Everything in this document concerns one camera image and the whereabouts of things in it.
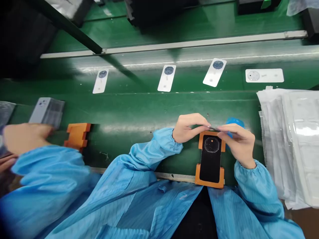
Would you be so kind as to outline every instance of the blue anti-static coat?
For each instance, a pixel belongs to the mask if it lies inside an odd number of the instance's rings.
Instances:
[[[46,146],[23,154],[12,171],[23,187],[0,200],[6,228],[19,239],[170,238],[202,186],[157,181],[154,170],[181,152],[172,129],[134,144],[102,176],[85,166],[81,154]],[[218,238],[304,238],[284,210],[267,169],[235,164],[237,188],[209,188]]]

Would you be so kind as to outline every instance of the white label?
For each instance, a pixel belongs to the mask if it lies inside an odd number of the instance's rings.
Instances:
[[[216,87],[220,77],[222,76],[226,63],[227,61],[225,60],[214,58],[206,73],[203,83],[205,85]]]
[[[97,73],[95,85],[93,88],[93,94],[99,94],[105,91],[106,80],[108,75],[109,69],[104,69]]]
[[[157,87],[158,91],[170,92],[173,84],[175,70],[175,65],[165,65],[163,67],[162,75],[159,80],[159,86]]]
[[[249,83],[274,83],[283,82],[282,69],[247,69],[246,82]]]

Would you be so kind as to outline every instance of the workbench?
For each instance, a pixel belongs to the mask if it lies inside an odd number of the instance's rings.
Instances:
[[[82,30],[102,47],[302,30],[299,16],[286,16],[287,3],[283,0],[275,12],[245,16],[237,16],[232,1],[187,9],[175,20],[143,34],[115,8],[114,15],[100,15],[100,19],[98,14],[89,13]],[[49,52],[75,50],[85,47],[60,31]],[[214,88],[202,81],[215,57],[227,60],[227,65]],[[157,91],[165,64],[176,65],[168,93]],[[209,113],[212,125],[222,125],[228,117],[241,119],[256,136],[254,158],[264,163],[256,92],[267,85],[309,89],[318,84],[318,66],[319,46],[300,39],[41,59],[28,79],[0,80],[0,100],[17,104],[10,123],[27,122],[39,97],[65,101],[61,127],[49,141],[63,145],[69,123],[92,123],[83,152],[85,163],[92,167],[106,168],[115,157],[127,154],[134,143],[150,141],[155,130],[174,127],[179,115],[189,113]],[[96,74],[102,68],[110,70],[106,90],[92,94]],[[245,70],[259,68],[282,68],[285,81],[247,83]],[[195,175],[201,154],[198,139],[184,143],[182,152],[165,159],[157,171]],[[229,150],[221,157],[225,182],[235,185],[235,159]]]

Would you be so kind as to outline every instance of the metal edge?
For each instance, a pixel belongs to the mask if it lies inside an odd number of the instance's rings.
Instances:
[[[280,33],[268,33],[268,34],[218,38],[218,39],[209,39],[209,40],[183,41],[183,42],[154,44],[154,45],[117,47],[117,48],[109,48],[109,49],[104,48],[101,54],[94,54],[90,50],[46,53],[41,55],[41,59],[83,57],[83,56],[90,56],[90,55],[108,55],[108,54],[118,54],[118,53],[128,53],[128,52],[138,52],[138,51],[166,50],[166,49],[175,49],[175,48],[188,48],[188,47],[209,46],[209,45],[225,45],[225,44],[269,41],[269,40],[303,39],[303,38],[306,38],[307,36],[308,34],[307,34],[307,31],[305,30],[287,31],[287,32],[280,32]]]
[[[103,174],[106,168],[91,167],[91,170],[95,173]],[[169,174],[169,173],[158,173],[158,172],[154,172],[154,173],[158,180],[168,179],[168,180],[177,181],[177,182],[195,183],[195,176],[193,175]]]

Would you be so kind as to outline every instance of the black pole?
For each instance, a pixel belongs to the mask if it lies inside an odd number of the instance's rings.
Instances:
[[[25,0],[30,6],[34,7],[44,16],[49,18],[54,25],[65,30],[72,37],[77,39],[80,43],[89,48],[96,54],[102,53],[102,47],[100,47],[95,41],[84,34],[76,25],[70,22],[65,16],[59,13],[54,7],[52,7],[45,0]]]

